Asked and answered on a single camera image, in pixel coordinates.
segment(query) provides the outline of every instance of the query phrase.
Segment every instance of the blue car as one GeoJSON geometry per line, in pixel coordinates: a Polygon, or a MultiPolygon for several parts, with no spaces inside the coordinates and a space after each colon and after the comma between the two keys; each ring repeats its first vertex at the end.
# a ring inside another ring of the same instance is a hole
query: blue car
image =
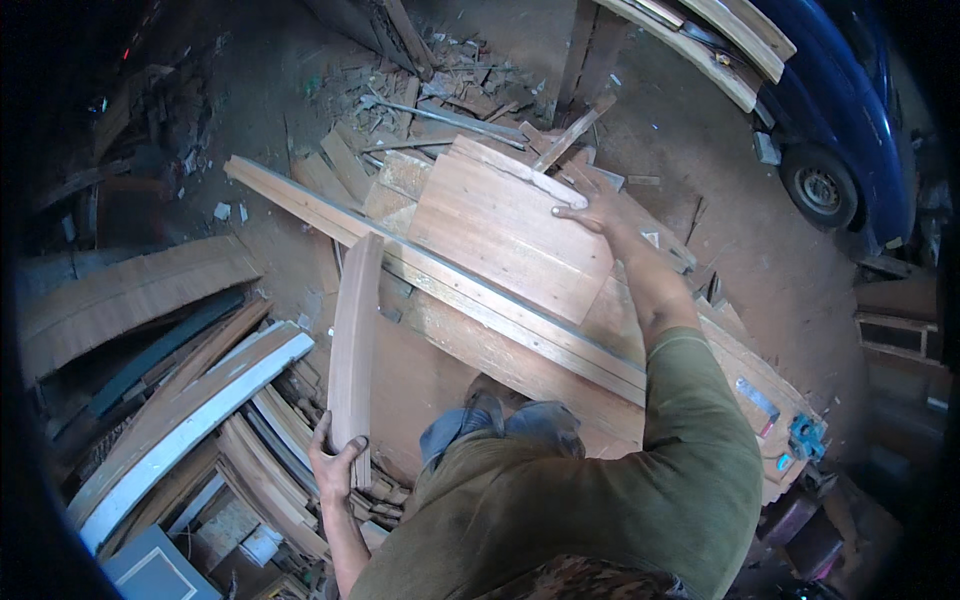
{"type": "Polygon", "coordinates": [[[782,149],[780,177],[821,228],[860,234],[866,254],[910,238],[915,163],[890,50],[866,0],[754,0],[797,46],[756,112],[782,149]]]}

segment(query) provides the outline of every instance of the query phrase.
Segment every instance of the hubcap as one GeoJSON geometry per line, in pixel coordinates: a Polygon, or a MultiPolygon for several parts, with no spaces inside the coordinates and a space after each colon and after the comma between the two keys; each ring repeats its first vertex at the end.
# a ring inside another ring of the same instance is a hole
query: hubcap
{"type": "Polygon", "coordinates": [[[840,190],[828,173],[813,167],[801,169],[794,176],[794,184],[811,210],[822,215],[840,210],[840,190]]]}

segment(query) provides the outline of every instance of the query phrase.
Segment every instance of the workshop floor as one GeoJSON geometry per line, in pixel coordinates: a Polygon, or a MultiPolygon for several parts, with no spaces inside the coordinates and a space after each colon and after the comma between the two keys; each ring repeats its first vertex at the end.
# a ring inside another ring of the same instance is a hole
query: workshop floor
{"type": "MultiPolygon", "coordinates": [[[[296,0],[169,4],[169,11],[183,9],[158,28],[154,61],[229,32],[208,81],[216,107],[207,152],[212,171],[187,180],[182,204],[169,211],[169,227],[191,237],[233,230],[267,263],[261,287],[275,300],[275,314],[319,323],[324,307],[311,261],[316,236],[244,186],[229,184],[221,167],[238,154],[286,174],[290,149],[319,150],[335,115],[323,101],[304,100],[304,85],[370,53],[325,30],[296,0]],[[218,202],[243,203],[249,219],[242,224],[234,208],[228,223],[216,222],[218,202]]],[[[408,10],[416,25],[486,39],[537,82],[545,79],[549,95],[564,66],[574,4],[419,0],[408,10]]],[[[618,100],[597,127],[597,165],[624,176],[659,176],[658,187],[627,189],[682,239],[703,197],[707,208],[690,249],[719,273],[763,357],[815,410],[829,409],[829,454],[852,460],[862,449],[859,416],[866,401],[866,367],[851,318],[853,264],[830,235],[804,220],[776,170],[756,161],[751,117],[691,64],[634,29],[614,75],[621,85],[611,79],[618,100]]],[[[325,331],[315,334],[328,345],[325,331]]]]}

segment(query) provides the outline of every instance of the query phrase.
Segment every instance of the olive green t-shirt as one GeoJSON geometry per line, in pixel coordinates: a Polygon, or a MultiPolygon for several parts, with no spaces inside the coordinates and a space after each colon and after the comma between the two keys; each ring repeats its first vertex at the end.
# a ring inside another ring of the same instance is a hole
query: olive green t-shirt
{"type": "Polygon", "coordinates": [[[417,511],[360,574],[356,598],[473,598],[558,557],[665,572],[720,598],[760,511],[754,431],[700,331],[675,327],[647,355],[644,450],[575,460],[474,432],[421,475],[417,511]]]}

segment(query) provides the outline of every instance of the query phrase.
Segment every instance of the car wheel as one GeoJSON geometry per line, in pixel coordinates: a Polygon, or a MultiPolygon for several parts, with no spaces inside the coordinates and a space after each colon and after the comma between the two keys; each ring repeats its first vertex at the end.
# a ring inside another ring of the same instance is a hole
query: car wheel
{"type": "Polygon", "coordinates": [[[780,179],[793,204],[814,225],[844,228],[859,202],[850,170],[817,146],[790,146],[783,152],[780,179]]]}

